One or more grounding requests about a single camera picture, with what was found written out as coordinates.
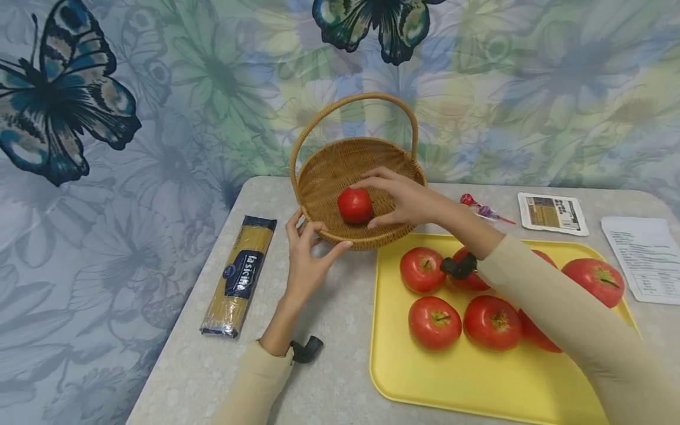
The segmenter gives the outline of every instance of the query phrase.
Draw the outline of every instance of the black wrist strap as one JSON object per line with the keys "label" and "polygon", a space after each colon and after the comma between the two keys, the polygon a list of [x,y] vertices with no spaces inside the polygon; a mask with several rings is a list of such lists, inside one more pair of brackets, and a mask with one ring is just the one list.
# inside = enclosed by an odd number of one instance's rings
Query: black wrist strap
{"label": "black wrist strap", "polygon": [[291,341],[290,346],[293,347],[294,362],[311,363],[316,358],[321,347],[324,346],[324,342],[312,335],[309,337],[309,341],[307,341],[307,345],[304,347],[296,341]]}
{"label": "black wrist strap", "polygon": [[468,252],[465,257],[460,259],[460,262],[456,262],[453,258],[444,258],[439,270],[451,275],[454,279],[465,279],[470,273],[477,270],[477,257]]}

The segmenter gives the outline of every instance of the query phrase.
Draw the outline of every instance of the spaghetti package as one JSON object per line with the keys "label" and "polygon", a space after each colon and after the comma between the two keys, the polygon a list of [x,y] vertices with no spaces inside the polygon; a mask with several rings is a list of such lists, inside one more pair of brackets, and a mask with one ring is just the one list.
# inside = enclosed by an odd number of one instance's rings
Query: spaghetti package
{"label": "spaghetti package", "polygon": [[245,216],[215,289],[201,333],[235,338],[265,262],[276,220]]}

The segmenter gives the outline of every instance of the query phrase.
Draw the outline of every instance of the gray table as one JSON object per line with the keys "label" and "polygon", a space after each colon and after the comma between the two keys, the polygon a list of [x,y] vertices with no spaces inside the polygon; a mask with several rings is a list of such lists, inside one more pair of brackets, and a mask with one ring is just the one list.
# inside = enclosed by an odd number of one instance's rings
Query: gray table
{"label": "gray table", "polygon": [[[665,218],[676,240],[680,224],[670,209],[654,196],[634,190],[522,188],[431,184],[458,199],[469,192],[519,222],[518,192],[577,197],[585,213],[589,237],[529,231],[520,225],[498,224],[506,233],[525,239],[586,243],[607,261],[616,259],[600,229],[603,216]],[[255,177],[249,180],[229,215],[196,286],[129,418],[129,424],[204,424],[224,398],[236,373],[235,362],[247,342],[259,338],[286,286],[288,242],[284,225],[297,208],[290,180]],[[260,281],[240,338],[236,341],[199,333],[203,314],[224,268],[243,215],[279,219]],[[434,225],[420,232],[444,233]],[[321,250],[328,247],[320,245]],[[272,409],[270,424],[510,424],[439,409],[394,403],[373,387],[369,377],[371,316],[376,252],[350,252],[330,270],[310,300],[296,330],[296,339],[309,335],[326,346],[311,365],[297,366]],[[680,381],[680,307],[638,303],[630,291],[626,301],[644,340],[670,363],[668,373]]]}

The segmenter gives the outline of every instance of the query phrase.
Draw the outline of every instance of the lollipop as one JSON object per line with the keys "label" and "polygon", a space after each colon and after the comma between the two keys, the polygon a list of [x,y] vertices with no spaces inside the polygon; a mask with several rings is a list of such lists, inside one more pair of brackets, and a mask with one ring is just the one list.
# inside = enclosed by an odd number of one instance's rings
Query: lollipop
{"label": "lollipop", "polygon": [[460,197],[460,203],[467,206],[474,205],[475,207],[481,207],[481,205],[478,204],[477,201],[475,201],[475,198],[473,198],[472,195],[469,193],[464,193]]}
{"label": "lollipop", "polygon": [[488,205],[484,205],[483,207],[479,208],[479,215],[483,216],[483,217],[487,217],[487,218],[496,218],[498,220],[503,220],[504,222],[510,223],[510,224],[517,224],[512,220],[508,220],[505,217],[501,217],[493,209],[491,209],[491,207],[489,207]]}

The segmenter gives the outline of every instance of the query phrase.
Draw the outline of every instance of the butterfly print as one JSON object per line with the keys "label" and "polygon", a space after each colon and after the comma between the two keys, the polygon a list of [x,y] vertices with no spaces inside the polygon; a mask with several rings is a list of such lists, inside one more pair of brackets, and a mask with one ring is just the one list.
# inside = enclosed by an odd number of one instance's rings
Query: butterfly print
{"label": "butterfly print", "polygon": [[0,148],[18,168],[55,186],[88,175],[79,136],[122,150],[141,128],[130,91],[109,77],[116,58],[82,0],[60,0],[31,60],[0,63]]}
{"label": "butterfly print", "polygon": [[408,61],[413,49],[430,30],[426,3],[444,0],[314,0],[312,16],[321,28],[321,40],[353,52],[369,27],[378,28],[381,56],[386,63]]}

